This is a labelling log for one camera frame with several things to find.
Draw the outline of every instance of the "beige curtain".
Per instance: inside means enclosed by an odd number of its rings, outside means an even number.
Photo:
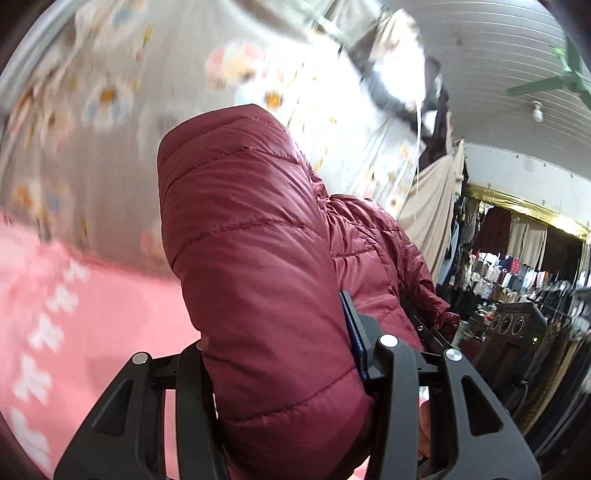
[[[413,181],[398,222],[416,244],[437,278],[452,236],[453,204],[462,190],[464,141],[455,155],[425,168]]]
[[[544,259],[548,227],[519,213],[511,214],[507,255],[539,270]]]

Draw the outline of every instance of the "black bracket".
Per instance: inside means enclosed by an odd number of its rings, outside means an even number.
[[[540,480],[537,462],[508,412],[470,362],[449,344],[441,355],[382,335],[341,293],[359,374],[379,398],[366,479],[415,480],[418,388],[431,400],[430,480]],[[441,339],[423,326],[423,339]],[[176,389],[181,480],[229,480],[211,380],[199,343],[178,355],[136,353],[84,420],[54,480],[165,480],[164,393]]]

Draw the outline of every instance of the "white ceiling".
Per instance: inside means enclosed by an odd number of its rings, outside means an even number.
[[[456,136],[506,148],[591,179],[591,112],[563,90],[512,98],[505,89],[561,73],[561,28],[537,0],[391,0],[418,22],[443,64]],[[587,68],[584,77],[591,78]],[[531,102],[544,122],[532,120]]]

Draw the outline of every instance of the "red puffer jacket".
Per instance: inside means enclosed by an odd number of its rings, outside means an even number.
[[[206,113],[158,153],[163,241],[216,393],[231,467],[248,480],[347,478],[372,399],[339,301],[420,349],[398,301],[451,336],[423,256],[376,203],[328,197],[265,110]]]

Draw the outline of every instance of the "green ceiling fan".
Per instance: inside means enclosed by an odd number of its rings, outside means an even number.
[[[580,75],[581,56],[579,52],[568,37],[566,37],[566,51],[562,48],[554,48],[553,52],[562,62],[562,75],[509,88],[507,94],[518,96],[566,87],[577,94],[591,110],[591,93],[585,88]]]

